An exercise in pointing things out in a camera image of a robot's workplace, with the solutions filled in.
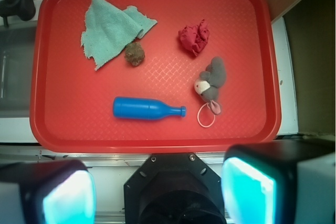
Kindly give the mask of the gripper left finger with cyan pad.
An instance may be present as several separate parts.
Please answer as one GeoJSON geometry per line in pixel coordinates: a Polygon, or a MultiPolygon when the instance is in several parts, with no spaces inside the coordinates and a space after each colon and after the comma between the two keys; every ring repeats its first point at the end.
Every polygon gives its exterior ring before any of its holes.
{"type": "Polygon", "coordinates": [[[77,160],[1,165],[1,223],[94,223],[93,176],[77,160]]]}

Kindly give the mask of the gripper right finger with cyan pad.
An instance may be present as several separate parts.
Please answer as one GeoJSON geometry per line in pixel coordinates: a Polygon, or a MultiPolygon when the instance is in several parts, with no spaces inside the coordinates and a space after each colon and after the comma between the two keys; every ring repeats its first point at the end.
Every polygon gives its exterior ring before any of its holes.
{"type": "Polygon", "coordinates": [[[221,179],[234,223],[335,223],[333,141],[233,145],[221,179]]]}

